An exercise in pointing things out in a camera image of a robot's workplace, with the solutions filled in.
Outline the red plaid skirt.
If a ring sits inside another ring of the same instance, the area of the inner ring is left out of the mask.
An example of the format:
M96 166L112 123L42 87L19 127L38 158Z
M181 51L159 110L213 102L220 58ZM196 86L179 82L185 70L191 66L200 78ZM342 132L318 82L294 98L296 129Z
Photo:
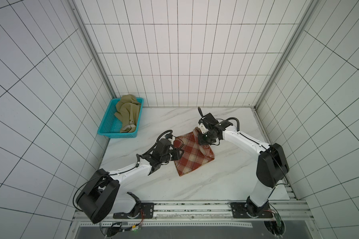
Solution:
M198 134L201 130L196 127L192 132L183 134L174 141L175 147L180 147L184 151L181 159L175 161L175 166L179 176L184 176L201 166L215 159L214 152L209 145L198 143Z

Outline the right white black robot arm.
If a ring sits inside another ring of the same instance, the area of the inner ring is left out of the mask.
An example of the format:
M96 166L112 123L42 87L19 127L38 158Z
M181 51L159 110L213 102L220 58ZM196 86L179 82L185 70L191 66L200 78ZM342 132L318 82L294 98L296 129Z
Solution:
M219 145L221 140L233 143L257 162L257 183L243 206L249 218L258 218L265 210L270 209L269 198L278 182L286 178L289 166L281 145L269 144L242 132L240 122L235 117L225 120L216 119L211 113L201 116L198 121L198 143L200 145Z

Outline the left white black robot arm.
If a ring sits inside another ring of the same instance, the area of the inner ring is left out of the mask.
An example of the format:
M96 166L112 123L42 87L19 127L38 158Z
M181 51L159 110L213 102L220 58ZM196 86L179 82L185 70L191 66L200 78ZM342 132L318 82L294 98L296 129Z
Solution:
M132 168L107 172L95 171L92 177L79 187L73 197L73 205L94 224L108 214L122 214L129 218L142 216L142 202L127 186L145 178L171 161L181 159L184 154L181 139L169 135L161 138L145 153L137 154Z

